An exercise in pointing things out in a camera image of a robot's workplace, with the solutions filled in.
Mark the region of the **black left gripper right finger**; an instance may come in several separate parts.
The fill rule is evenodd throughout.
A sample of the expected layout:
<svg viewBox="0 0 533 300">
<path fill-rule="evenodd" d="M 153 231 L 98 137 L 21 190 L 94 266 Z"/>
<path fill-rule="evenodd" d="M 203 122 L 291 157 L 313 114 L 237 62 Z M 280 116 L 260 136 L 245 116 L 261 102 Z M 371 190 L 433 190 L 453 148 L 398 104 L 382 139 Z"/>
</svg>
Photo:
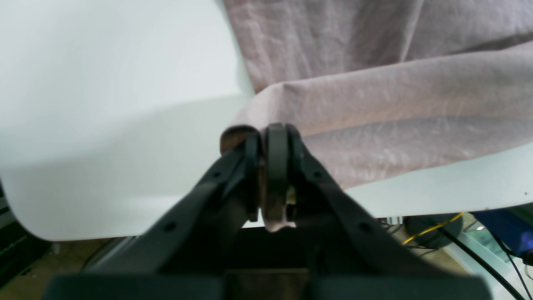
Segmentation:
<svg viewBox="0 0 533 300">
<path fill-rule="evenodd" d="M 489 300 L 479 277 L 418 258 L 348 196 L 293 125 L 265 130 L 265 222 L 293 222 L 313 300 Z"/>
</svg>

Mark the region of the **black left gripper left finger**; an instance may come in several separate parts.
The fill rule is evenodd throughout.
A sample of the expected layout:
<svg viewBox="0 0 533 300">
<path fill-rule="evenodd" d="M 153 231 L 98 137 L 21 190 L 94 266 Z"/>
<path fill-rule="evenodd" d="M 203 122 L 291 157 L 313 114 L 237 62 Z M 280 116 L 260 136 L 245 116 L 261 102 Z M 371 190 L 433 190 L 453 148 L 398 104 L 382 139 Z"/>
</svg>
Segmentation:
<svg viewBox="0 0 533 300">
<path fill-rule="evenodd" d="M 261 137 L 217 160 L 147 233 L 76 275 L 55 277 L 46 300 L 223 300 L 224 258 L 257 220 Z"/>
</svg>

